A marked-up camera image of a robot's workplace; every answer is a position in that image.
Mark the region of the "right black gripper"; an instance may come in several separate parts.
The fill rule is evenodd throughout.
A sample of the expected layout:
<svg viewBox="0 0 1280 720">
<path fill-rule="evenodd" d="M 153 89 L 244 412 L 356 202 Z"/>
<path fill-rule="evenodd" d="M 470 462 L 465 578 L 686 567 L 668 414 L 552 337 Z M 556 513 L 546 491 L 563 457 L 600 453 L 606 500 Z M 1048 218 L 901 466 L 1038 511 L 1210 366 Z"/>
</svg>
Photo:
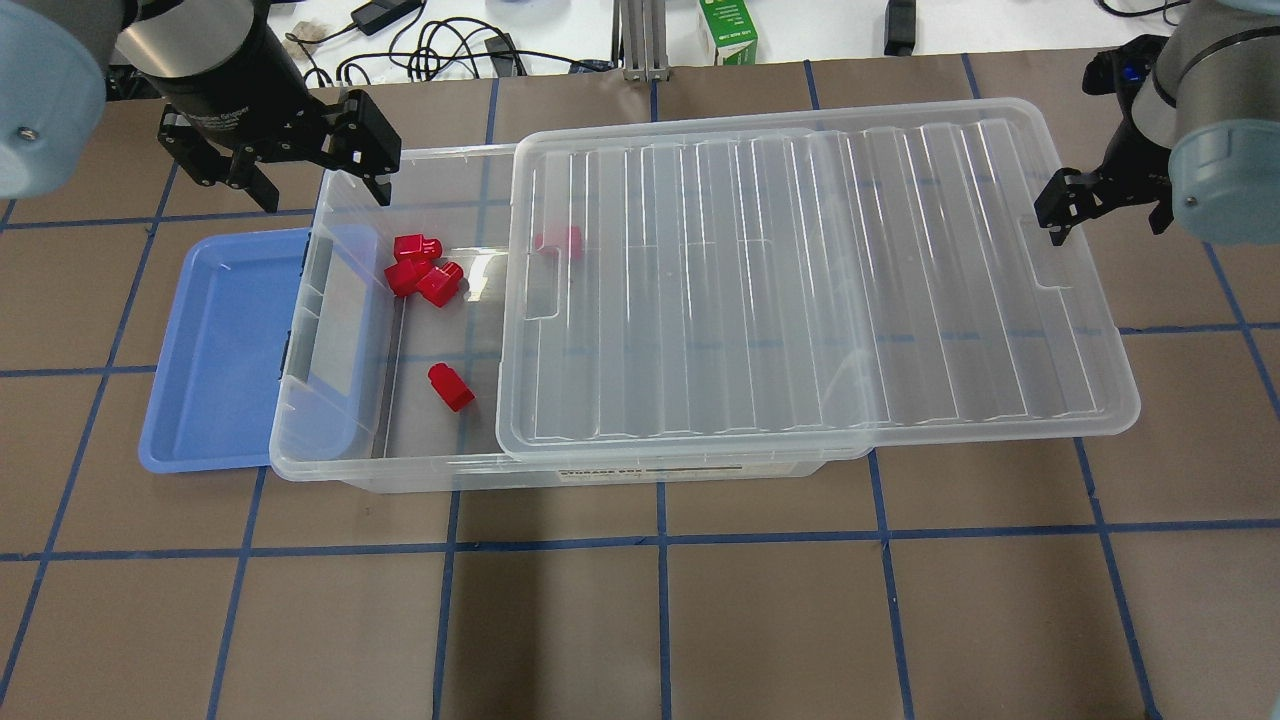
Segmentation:
<svg viewBox="0 0 1280 720">
<path fill-rule="evenodd" d="M 1148 138 L 1137 126 L 1132 104 L 1120 104 L 1123 119 L 1102 163 L 1092 172 L 1060 168 L 1033 202 L 1041 229 L 1061 247 L 1080 224 L 1119 208 L 1152 204 L 1149 231 L 1164 234 L 1172 224 L 1170 149 Z"/>
</svg>

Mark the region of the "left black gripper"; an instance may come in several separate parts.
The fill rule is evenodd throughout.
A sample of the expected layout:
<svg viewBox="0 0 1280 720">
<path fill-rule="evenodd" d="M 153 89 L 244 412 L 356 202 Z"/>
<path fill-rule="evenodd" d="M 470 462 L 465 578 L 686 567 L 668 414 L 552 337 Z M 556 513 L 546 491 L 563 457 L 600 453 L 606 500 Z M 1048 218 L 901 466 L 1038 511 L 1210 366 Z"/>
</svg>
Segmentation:
<svg viewBox="0 0 1280 720">
<path fill-rule="evenodd" d="M 156 87 L 166 100 L 157 141 L 202 187 L 224 184 L 275 213 L 279 188 L 257 161 L 310 161 L 361 179 L 379 206 L 392 202 L 402 140 L 372 96 L 347 88 L 324 106 L 270 29 L 250 31 L 218 67 Z"/>
</svg>

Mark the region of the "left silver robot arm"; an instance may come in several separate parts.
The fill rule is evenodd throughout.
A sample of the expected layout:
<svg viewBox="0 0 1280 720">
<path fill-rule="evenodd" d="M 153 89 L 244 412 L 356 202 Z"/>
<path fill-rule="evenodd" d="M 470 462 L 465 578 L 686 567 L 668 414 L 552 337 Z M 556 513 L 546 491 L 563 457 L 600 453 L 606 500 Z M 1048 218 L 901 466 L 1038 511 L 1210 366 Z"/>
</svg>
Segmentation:
<svg viewBox="0 0 1280 720">
<path fill-rule="evenodd" d="M 268 23 L 266 1 L 5 1 L 1 187 L 49 193 L 73 174 L 123 56 L 165 100 L 157 141 L 197 184 L 279 206 L 262 165 L 306 161 L 357 178 L 381 206 L 402 142 L 372 97 L 315 97 Z"/>
</svg>

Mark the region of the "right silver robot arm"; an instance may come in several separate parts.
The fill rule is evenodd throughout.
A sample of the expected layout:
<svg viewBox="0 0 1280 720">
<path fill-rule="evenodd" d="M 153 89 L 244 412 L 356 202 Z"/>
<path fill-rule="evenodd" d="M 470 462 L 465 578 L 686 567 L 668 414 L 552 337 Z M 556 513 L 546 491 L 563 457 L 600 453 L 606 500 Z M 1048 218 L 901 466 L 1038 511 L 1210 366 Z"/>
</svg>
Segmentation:
<svg viewBox="0 0 1280 720">
<path fill-rule="evenodd" d="M 1190 1 L 1167 37 L 1098 53 L 1082 91 L 1112 95 L 1121 122 L 1093 170 L 1059 169 L 1036 199 L 1055 245 L 1080 223 L 1149 206 L 1207 243 L 1279 237 L 1279 10 L 1275 1 Z"/>
</svg>

